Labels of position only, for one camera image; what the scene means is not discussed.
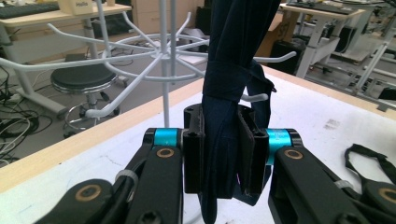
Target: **white rack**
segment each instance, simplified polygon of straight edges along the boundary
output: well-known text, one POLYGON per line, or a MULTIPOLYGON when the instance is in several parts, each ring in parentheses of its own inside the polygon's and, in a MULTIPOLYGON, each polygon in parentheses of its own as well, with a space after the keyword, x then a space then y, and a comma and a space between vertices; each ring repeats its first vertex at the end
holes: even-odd
MULTIPOLYGON (((101 118, 104 117, 120 105, 120 103, 132 92, 132 90, 142 81, 156 81, 161 82, 163 84, 163 116, 164 116, 164 126, 169 127, 169 83, 174 83, 178 81, 204 77, 205 71, 201 71, 194 66, 184 62, 179 58, 181 55, 190 55, 190 56, 199 56, 199 57, 206 57, 206 53, 200 52, 190 52, 186 51, 185 49, 194 48, 202 45, 209 45, 208 40, 204 40, 202 38, 189 36, 189 35, 182 35, 181 32, 189 22, 191 14, 188 14, 186 21, 183 25, 177 30, 176 29, 176 1, 171 0, 171 32, 170 34, 167 33, 167 24, 166 24, 166 0, 159 0, 160 3, 160 23, 161 23, 161 32, 155 35, 145 35, 141 30, 138 29, 132 22, 129 21, 125 12, 123 12, 123 17, 126 22, 138 33, 138 36, 129 37, 122 39, 118 42, 110 42, 108 39, 107 29, 106 29, 106 20, 103 12, 103 6, 100 0, 95 0, 98 13, 100 24, 102 28, 102 35, 103 40, 98 40, 94 38, 88 38, 79 35, 70 35, 59 31, 53 25, 48 24, 49 28, 52 29, 55 33, 62 35, 63 37, 73 38, 76 41, 83 41, 90 44, 104 44, 105 51, 100 59, 91 59, 86 61, 79 61, 79 62, 69 62, 69 63, 52 63, 52 64, 36 64, 36 65, 25 65, 20 63, 14 63, 9 60, 0 59, 0 65, 10 67, 13 69, 17 69, 24 72, 29 71, 41 71, 47 69, 58 69, 58 68, 66 68, 66 67, 74 67, 74 66, 82 66, 82 65, 89 65, 89 64, 97 64, 97 63, 104 63, 105 66, 117 73, 120 76, 130 77, 134 80, 125 88, 124 91, 120 93, 108 106, 101 110, 93 110, 90 109, 86 112, 86 116, 88 118, 101 118), (153 39, 160 39, 161 45, 158 47, 154 43, 153 39), (188 39, 191 41, 190 44, 184 46, 176 46, 176 41, 178 38, 188 39), (138 46, 131 46, 125 43, 131 41, 138 41, 138 40, 145 40, 149 43, 149 47, 138 47, 138 46), (127 55, 127 56, 111 56, 111 50, 117 48, 123 49, 142 49, 143 53, 138 53, 134 55, 127 55), (130 61, 133 59, 141 59, 141 58, 154 58, 153 62, 140 74, 133 74, 130 72, 122 71, 111 63, 114 62, 121 62, 121 61, 130 61), (149 76, 149 72, 156 66, 157 64, 161 64, 162 66, 162 77, 151 77, 149 76), (193 73, 183 76, 176 76, 176 64, 181 64, 187 68, 189 68, 193 73)), ((291 52, 287 55, 284 55, 279 58, 254 58, 256 61, 260 63, 279 63, 287 60, 295 56, 295 52, 291 52)), ((255 96, 247 96, 243 95, 242 99, 248 102, 257 102, 261 100, 266 100, 268 96, 266 94, 260 94, 255 96)))

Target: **cable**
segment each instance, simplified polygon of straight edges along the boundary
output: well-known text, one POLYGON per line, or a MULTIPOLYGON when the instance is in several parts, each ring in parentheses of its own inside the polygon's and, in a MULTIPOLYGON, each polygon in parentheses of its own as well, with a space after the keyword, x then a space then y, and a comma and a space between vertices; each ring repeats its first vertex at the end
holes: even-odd
POLYGON ((0 154, 8 153, 10 150, 14 149, 16 146, 15 142, 17 140, 19 140, 21 137, 23 137, 25 135, 25 133, 27 133, 31 129, 31 122, 28 118, 13 118, 13 119, 17 119, 17 120, 14 122, 10 122, 10 124, 5 129, 3 129, 3 131, 0 132, 0 136, 3 135, 3 133, 6 133, 7 129, 11 128, 15 124, 18 124, 22 121, 26 121, 27 127, 21 133, 18 133, 18 135, 15 137, 15 139, 12 140, 11 142, 2 143, 2 144, 6 144, 6 146, 2 147, 2 149, 0 150, 0 154))
POLYGON ((1 110, 0 109, 0 112, 8 113, 8 114, 21 114, 24 117, 38 117, 38 113, 36 111, 34 111, 34 110, 31 110, 31 109, 18 111, 15 108, 11 108, 11 107, 6 106, 6 105, 3 105, 3 107, 7 108, 7 109, 10 109, 10 111, 5 111, 5 110, 1 110))
POLYGON ((38 79, 39 79, 43 74, 45 74, 45 73, 47 73, 47 72, 50 72, 50 71, 53 71, 53 70, 46 70, 46 71, 42 71, 42 72, 40 72, 39 74, 37 74, 37 76, 35 77, 34 82, 32 83, 32 87, 34 87, 34 86, 35 86, 36 84, 38 84, 38 83, 41 83, 41 82, 38 82, 38 83, 37 83, 38 79))
MULTIPOLYGON (((26 138, 26 135, 21 139, 21 141, 15 145, 14 149, 16 149, 26 138)), ((5 153, 5 154, 0 154, 0 159, 3 159, 4 157, 8 157, 8 161, 17 161, 19 160, 19 158, 13 157, 11 155, 9 155, 9 153, 11 153, 13 150, 10 150, 9 152, 5 153)))
POLYGON ((10 164, 10 162, 7 160, 0 160, 0 168, 2 167, 2 165, 1 165, 2 163, 5 163, 6 165, 10 164))
MULTIPOLYGON (((112 56, 112 57, 116 57, 116 56, 120 56, 120 55, 132 55, 132 54, 134 54, 134 50, 133 50, 133 49, 131 49, 131 51, 130 51, 129 53, 127 53, 125 49, 118 49, 118 48, 115 48, 115 49, 111 50, 111 56, 112 56), (121 52, 120 52, 120 53, 113 54, 113 52, 116 51, 116 50, 121 50, 121 52)), ((134 60, 131 60, 129 63, 126 63, 126 64, 122 64, 122 63, 113 63, 113 65, 114 65, 114 66, 120 67, 120 66, 128 66, 128 65, 131 65, 131 64, 133 64, 133 63, 134 63, 134 60)))
POLYGON ((2 131, 0 131, 0 137, 3 138, 12 138, 12 137, 20 137, 21 135, 32 134, 38 128, 37 117, 21 117, 21 118, 11 118, 11 119, 3 119, 0 122, 0 127, 2 131), (23 124, 25 121, 27 123, 27 128, 21 132, 11 132, 8 130, 16 124, 23 124))
POLYGON ((46 118, 46 119, 48 119, 48 120, 49 120, 49 124, 47 124, 46 126, 44 126, 44 127, 43 127, 42 129, 40 129, 40 130, 36 130, 35 132, 33 132, 33 133, 31 133, 31 134, 36 134, 36 133, 41 133, 41 132, 43 132, 43 131, 46 130, 46 129, 52 124, 52 122, 53 122, 52 118, 50 118, 49 116, 40 115, 39 117, 40 117, 40 118, 46 118))
POLYGON ((45 85, 45 86, 43 86, 43 87, 40 87, 40 88, 36 89, 35 91, 42 91, 42 90, 44 90, 44 89, 46 89, 46 88, 50 88, 50 87, 52 87, 51 84, 45 85))
POLYGON ((3 86, 4 86, 4 91, 2 91, 2 89, 0 89, 0 97, 1 97, 1 96, 4 97, 4 98, 3 98, 3 104, 4 104, 4 103, 6 102, 6 100, 9 99, 9 97, 10 97, 9 88, 8 88, 9 72, 8 72, 3 66, 0 66, 0 68, 1 68, 4 72, 6 72, 6 75, 7 75, 6 80, 4 80, 4 81, 0 84, 0 87, 3 87, 3 86))

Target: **desk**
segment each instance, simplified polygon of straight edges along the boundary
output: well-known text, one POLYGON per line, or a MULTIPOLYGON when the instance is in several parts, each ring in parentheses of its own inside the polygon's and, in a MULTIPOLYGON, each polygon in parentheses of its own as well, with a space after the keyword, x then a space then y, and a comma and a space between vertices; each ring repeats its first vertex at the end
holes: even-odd
POLYGON ((306 46, 303 58, 301 59, 299 69, 296 76, 304 78, 309 66, 319 61, 327 62, 332 52, 337 47, 339 35, 347 19, 360 15, 364 10, 359 9, 349 15, 336 14, 331 12, 319 11, 310 8, 302 7, 289 7, 286 4, 281 4, 280 7, 284 10, 300 12, 304 14, 313 15, 317 19, 317 24, 311 38, 309 39, 308 46, 306 46), (320 38, 327 22, 337 20, 332 36, 330 39, 320 38))
MULTIPOLYGON (((382 152, 396 163, 396 111, 384 113, 374 104, 339 91, 264 70, 277 88, 270 127, 296 129, 313 154, 358 190, 359 180, 347 171, 343 160, 345 149, 353 143, 382 152)), ((182 128, 183 109, 201 102, 202 85, 200 79, 170 93, 171 127, 182 128)), ((114 182, 116 173, 141 146, 145 130, 163 123, 162 111, 162 98, 158 98, 0 169, 0 223, 31 223, 86 179, 114 182)), ((363 175, 389 182, 376 173, 375 162, 353 155, 351 161, 363 175), (362 169, 364 165, 373 169, 362 169)), ((274 223, 267 205, 269 186, 254 207, 219 200, 217 223, 274 223)), ((184 206, 185 220, 199 211, 195 195, 185 195, 184 206)))
MULTIPOLYGON (((121 13, 122 11, 131 10, 131 7, 122 5, 108 7, 106 4, 104 4, 103 10, 105 15, 111 15, 121 13)), ((56 53, 65 52, 70 49, 76 49, 86 45, 84 43, 75 43, 77 41, 67 40, 66 38, 63 39, 58 35, 45 35, 39 38, 29 39, 27 41, 11 41, 6 30, 7 27, 22 28, 56 21, 82 20, 84 24, 84 31, 73 34, 93 37, 90 18, 97 16, 98 9, 97 7, 93 7, 93 13, 78 16, 69 15, 57 10, 13 19, 0 20, 0 43, 3 46, 9 60, 16 63, 27 63, 34 59, 44 58, 56 53)), ((96 55, 95 45, 90 45, 90 50, 92 55, 96 55)), ((62 115, 62 113, 66 111, 66 108, 63 105, 59 105, 58 103, 53 102, 50 99, 35 92, 25 72, 15 71, 15 73, 18 81, 21 84, 21 88, 17 89, 17 92, 23 97, 39 105, 43 105, 47 109, 55 112, 57 115, 62 115)))

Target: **stool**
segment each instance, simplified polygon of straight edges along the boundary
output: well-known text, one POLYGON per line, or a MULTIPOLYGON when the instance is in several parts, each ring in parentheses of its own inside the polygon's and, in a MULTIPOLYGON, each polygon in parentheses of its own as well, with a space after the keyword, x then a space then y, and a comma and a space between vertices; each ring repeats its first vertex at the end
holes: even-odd
MULTIPOLYGON (((66 112, 64 117, 65 138, 91 128, 99 122, 100 118, 86 118, 85 112, 89 109, 97 109, 98 101, 110 102, 109 97, 102 90, 110 87, 116 78, 117 75, 101 63, 53 71, 50 80, 55 90, 68 94, 86 94, 87 97, 86 102, 73 106, 66 112), (96 98, 97 92, 100 92, 102 99, 96 98), (76 109, 79 109, 79 118, 71 119, 71 114, 76 109)), ((115 116, 119 113, 119 108, 113 112, 115 116)))

